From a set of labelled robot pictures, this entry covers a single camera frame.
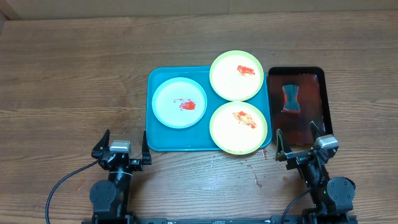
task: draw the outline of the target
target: wooden table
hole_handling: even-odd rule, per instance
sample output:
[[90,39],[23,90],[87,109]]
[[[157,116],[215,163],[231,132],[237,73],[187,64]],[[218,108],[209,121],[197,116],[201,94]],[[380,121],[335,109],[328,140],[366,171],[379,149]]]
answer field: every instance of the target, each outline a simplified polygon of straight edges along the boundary
[[[0,223],[43,223],[54,184],[90,162],[104,131],[138,156],[147,76],[157,67],[209,65],[245,50],[268,70],[319,66],[340,149],[331,176],[357,185],[360,223],[398,218],[398,12],[309,12],[6,22],[0,36]],[[135,174],[140,217],[238,218],[281,214],[305,186],[273,160],[275,145],[243,157],[152,151]],[[52,223],[92,214],[99,166],[56,191]],[[309,197],[291,213],[311,207]]]

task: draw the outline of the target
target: plastic tray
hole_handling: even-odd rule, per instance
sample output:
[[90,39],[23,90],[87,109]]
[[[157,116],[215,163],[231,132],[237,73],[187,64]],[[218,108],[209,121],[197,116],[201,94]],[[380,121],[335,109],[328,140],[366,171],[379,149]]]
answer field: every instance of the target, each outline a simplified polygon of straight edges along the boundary
[[[147,89],[147,117],[146,133],[148,146],[155,151],[210,151],[221,150],[210,136],[210,118],[221,105],[229,102],[212,89],[209,80],[210,66],[199,67],[162,67],[153,70],[148,77]],[[169,128],[163,125],[152,110],[152,97],[160,84],[164,81],[185,77],[198,82],[207,95],[207,109],[205,115],[193,126],[183,129]],[[268,102],[267,82],[251,99],[246,100],[258,108],[267,120],[267,137],[261,148],[266,147],[272,139],[271,116]]]

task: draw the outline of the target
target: red food residue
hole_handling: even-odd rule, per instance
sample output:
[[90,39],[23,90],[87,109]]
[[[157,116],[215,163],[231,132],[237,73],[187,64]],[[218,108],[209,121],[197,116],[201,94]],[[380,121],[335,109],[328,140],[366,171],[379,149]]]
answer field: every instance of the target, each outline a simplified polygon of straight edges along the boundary
[[245,66],[239,65],[237,71],[239,71],[239,74],[241,74],[244,77],[247,77],[248,75],[255,75],[254,70],[251,68],[247,68]]
[[243,124],[250,126],[252,129],[257,127],[257,124],[253,121],[250,114],[247,114],[243,111],[234,112],[233,114],[239,123],[242,122]]
[[254,179],[256,180],[257,186],[259,186],[259,188],[261,189],[262,184],[259,183],[259,180],[257,179],[257,175],[254,172],[253,172],[253,174],[254,174]]
[[264,159],[267,159],[267,149],[266,148],[262,149],[262,156]]
[[183,98],[180,98],[180,99],[174,100],[174,103],[176,103],[177,101],[181,102],[181,104],[180,104],[181,110],[194,110],[197,105],[191,99],[184,100]]

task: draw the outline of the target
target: small white plate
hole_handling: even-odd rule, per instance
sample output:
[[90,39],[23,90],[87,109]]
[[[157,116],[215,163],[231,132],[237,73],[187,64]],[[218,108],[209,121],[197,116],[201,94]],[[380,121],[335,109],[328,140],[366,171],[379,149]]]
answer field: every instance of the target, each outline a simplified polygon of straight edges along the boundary
[[177,77],[163,82],[152,98],[156,118],[170,128],[187,128],[205,114],[207,97],[199,83]]

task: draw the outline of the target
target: white plate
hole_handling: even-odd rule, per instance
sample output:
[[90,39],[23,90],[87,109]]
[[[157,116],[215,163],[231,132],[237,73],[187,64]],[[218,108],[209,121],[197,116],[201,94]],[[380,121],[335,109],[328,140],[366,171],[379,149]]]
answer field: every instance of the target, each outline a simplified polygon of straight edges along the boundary
[[266,140],[267,121],[255,106],[229,102],[211,116],[210,135],[220,149],[237,155],[248,154]]
[[218,56],[210,68],[210,83],[220,97],[229,101],[245,101],[260,90],[264,71],[251,54],[232,50]]
[[205,114],[207,97],[199,83],[189,78],[163,82],[152,98],[156,118],[170,128],[187,128]]

